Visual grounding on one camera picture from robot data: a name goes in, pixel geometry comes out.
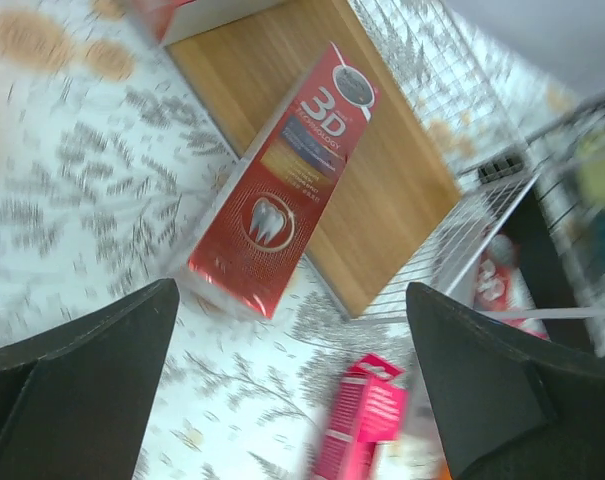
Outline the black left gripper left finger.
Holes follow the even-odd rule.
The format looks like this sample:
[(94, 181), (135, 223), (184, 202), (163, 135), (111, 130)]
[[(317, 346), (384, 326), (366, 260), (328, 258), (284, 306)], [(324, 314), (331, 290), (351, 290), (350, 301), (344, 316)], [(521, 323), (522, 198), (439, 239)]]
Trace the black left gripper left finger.
[(0, 479), (130, 479), (179, 306), (161, 279), (0, 348)]

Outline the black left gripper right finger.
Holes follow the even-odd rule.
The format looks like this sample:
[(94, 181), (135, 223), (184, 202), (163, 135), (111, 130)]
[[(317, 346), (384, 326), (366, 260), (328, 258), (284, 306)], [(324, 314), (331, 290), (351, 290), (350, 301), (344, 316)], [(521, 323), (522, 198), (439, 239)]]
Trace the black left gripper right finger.
[(605, 359), (414, 282), (406, 311), (455, 479), (605, 479)]

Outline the red 3D toothpaste box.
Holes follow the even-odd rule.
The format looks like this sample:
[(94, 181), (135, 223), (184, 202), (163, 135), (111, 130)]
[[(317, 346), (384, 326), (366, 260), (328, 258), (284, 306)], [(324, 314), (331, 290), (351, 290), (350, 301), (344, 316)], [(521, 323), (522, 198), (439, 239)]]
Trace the red 3D toothpaste box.
[(129, 6), (151, 38), (160, 43), (177, 11), (192, 3), (194, 0), (131, 0)]
[(479, 257), (473, 307), (489, 312), (535, 309), (518, 267), (516, 246), (503, 233), (496, 234)]

